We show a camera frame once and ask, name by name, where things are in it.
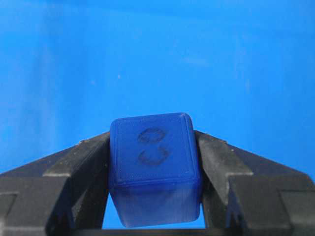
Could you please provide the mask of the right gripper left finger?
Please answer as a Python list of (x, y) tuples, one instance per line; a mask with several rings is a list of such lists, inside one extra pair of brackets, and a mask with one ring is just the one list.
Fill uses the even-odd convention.
[(67, 236), (103, 225), (108, 198), (110, 134), (2, 173), (3, 236)]

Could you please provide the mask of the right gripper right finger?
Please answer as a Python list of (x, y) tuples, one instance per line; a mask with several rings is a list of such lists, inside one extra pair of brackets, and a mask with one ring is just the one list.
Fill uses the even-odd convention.
[(207, 228), (245, 236), (312, 236), (315, 184), (305, 173), (196, 131)]

